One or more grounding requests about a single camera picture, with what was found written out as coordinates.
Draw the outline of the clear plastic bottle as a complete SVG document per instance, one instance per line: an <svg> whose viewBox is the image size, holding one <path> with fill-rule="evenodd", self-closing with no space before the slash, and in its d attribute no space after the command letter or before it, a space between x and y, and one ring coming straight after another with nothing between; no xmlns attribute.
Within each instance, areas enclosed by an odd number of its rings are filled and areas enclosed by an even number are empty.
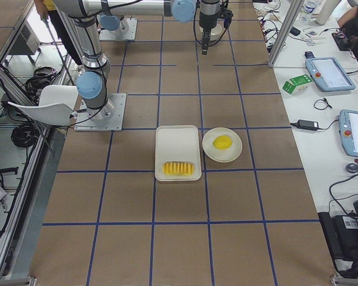
<svg viewBox="0 0 358 286"><path fill-rule="evenodd" d="M311 20L311 16L313 15L316 7L316 1L306 0L301 7L300 21L302 23L308 23Z"/></svg>

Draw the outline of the white plastic chair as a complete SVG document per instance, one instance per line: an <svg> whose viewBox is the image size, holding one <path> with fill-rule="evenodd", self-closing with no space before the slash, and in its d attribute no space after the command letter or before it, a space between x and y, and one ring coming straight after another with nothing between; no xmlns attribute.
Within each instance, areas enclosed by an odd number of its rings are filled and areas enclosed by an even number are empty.
<svg viewBox="0 0 358 286"><path fill-rule="evenodd" d="M11 101L8 104L18 108L37 122L53 126L68 126L77 97L76 86L49 85L42 90L37 106L18 105Z"/></svg>

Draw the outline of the green white carton box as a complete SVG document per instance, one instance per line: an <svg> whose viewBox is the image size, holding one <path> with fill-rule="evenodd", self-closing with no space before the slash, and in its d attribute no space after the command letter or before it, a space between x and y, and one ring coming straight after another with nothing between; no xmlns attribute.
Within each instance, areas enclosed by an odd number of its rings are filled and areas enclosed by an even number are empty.
<svg viewBox="0 0 358 286"><path fill-rule="evenodd" d="M288 94L296 94L308 89L313 79L307 74L288 79L282 86L282 89Z"/></svg>

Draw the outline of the white round plate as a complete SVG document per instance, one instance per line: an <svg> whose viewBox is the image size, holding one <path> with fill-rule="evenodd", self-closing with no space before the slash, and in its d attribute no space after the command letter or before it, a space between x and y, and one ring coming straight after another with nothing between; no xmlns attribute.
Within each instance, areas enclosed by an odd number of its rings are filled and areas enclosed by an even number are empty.
<svg viewBox="0 0 358 286"><path fill-rule="evenodd" d="M227 135L231 137L233 143L230 148L226 150L218 150L213 145L212 142L215 138L220 135ZM213 128L204 135L202 140L202 147L205 154L217 162L227 163L237 159L243 148L242 141L239 135L228 128Z"/></svg>

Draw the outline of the white bowl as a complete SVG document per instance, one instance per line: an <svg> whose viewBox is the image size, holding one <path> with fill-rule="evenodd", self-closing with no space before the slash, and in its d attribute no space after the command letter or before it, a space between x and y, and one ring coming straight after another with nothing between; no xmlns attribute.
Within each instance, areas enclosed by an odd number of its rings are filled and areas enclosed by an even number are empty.
<svg viewBox="0 0 358 286"><path fill-rule="evenodd" d="M223 27L220 24L217 24L214 28L211 29L211 32L209 34L209 41L210 42L216 42L219 40L221 34L223 33ZM199 26L199 40L203 41L203 27Z"/></svg>

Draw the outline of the black device bottom right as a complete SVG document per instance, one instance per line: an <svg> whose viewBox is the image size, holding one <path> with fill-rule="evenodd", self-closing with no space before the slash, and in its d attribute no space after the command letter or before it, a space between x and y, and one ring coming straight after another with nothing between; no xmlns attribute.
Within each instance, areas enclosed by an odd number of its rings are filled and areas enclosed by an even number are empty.
<svg viewBox="0 0 358 286"><path fill-rule="evenodd" d="M336 271L344 278L358 278L358 200L354 212L331 217L318 213L329 254Z"/></svg>

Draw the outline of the blue teach pendant lower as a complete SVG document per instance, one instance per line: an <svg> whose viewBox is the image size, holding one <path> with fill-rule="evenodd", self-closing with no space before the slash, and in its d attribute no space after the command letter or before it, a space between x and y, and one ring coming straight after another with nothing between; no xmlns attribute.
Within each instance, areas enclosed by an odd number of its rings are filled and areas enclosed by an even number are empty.
<svg viewBox="0 0 358 286"><path fill-rule="evenodd" d="M348 156L358 157L358 111L341 110L338 123L345 153Z"/></svg>

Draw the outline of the blue teach pendant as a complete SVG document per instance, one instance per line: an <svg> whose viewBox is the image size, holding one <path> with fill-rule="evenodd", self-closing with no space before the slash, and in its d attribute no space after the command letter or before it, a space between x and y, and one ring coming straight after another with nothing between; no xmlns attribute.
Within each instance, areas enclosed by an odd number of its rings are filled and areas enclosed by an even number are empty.
<svg viewBox="0 0 358 286"><path fill-rule="evenodd" d="M323 92L351 91L356 88L334 57L307 58L305 67L317 87Z"/></svg>
<svg viewBox="0 0 358 286"><path fill-rule="evenodd" d="M348 156L358 157L358 111L341 110L338 123L345 153Z"/></svg>

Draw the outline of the sliced yellow fruit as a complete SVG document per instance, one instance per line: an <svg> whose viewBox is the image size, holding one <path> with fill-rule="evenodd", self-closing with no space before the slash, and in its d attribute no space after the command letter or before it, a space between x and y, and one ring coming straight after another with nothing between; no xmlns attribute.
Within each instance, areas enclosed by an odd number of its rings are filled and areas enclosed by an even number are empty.
<svg viewBox="0 0 358 286"><path fill-rule="evenodd" d="M168 176L191 176L195 166L189 162L169 161L163 164L162 170Z"/></svg>

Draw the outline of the white rectangular tray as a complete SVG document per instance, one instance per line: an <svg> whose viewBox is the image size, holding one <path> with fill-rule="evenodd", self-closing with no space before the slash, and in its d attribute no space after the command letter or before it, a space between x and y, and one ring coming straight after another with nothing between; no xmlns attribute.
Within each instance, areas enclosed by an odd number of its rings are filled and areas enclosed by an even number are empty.
<svg viewBox="0 0 358 286"><path fill-rule="evenodd" d="M168 176L163 173L163 164L169 161L193 163L191 176ZM155 178L161 182L196 181L202 176L200 165L199 134L196 126L160 126L156 130Z"/></svg>

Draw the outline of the yellow lemon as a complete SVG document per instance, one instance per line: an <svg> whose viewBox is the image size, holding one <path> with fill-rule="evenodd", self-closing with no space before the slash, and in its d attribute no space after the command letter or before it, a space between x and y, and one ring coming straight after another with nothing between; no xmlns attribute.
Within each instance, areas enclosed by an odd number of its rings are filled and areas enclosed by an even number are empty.
<svg viewBox="0 0 358 286"><path fill-rule="evenodd" d="M214 139L212 145L218 150L226 150L231 147L233 141L227 135L220 135Z"/></svg>

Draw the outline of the aluminium frame post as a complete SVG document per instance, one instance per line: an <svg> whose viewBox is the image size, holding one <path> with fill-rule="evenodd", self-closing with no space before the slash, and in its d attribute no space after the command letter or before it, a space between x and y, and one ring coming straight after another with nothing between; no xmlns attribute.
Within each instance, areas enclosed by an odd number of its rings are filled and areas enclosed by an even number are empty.
<svg viewBox="0 0 358 286"><path fill-rule="evenodd" d="M301 0L294 0L290 2L290 6L286 12L285 18L283 19L279 34L268 58L269 67L274 67L275 62L284 46L284 43L286 42L286 38L288 37L288 34L293 27L295 20L297 19L297 15L302 4L303 1Z"/></svg>

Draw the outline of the blue teach pendant upper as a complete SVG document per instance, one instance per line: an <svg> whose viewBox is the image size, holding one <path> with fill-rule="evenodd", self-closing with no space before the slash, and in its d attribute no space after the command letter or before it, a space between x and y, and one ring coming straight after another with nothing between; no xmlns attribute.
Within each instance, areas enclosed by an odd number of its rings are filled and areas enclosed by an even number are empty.
<svg viewBox="0 0 358 286"><path fill-rule="evenodd" d="M351 91L356 88L334 57L307 58L305 67L317 87L323 92Z"/></svg>

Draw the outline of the black power adapter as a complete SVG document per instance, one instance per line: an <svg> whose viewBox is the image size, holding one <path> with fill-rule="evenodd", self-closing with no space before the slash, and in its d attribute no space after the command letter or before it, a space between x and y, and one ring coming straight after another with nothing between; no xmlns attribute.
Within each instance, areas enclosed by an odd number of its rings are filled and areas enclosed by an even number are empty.
<svg viewBox="0 0 358 286"><path fill-rule="evenodd" d="M316 131L319 129L319 124L318 122L314 122L310 120L298 120L297 127L299 129Z"/></svg>

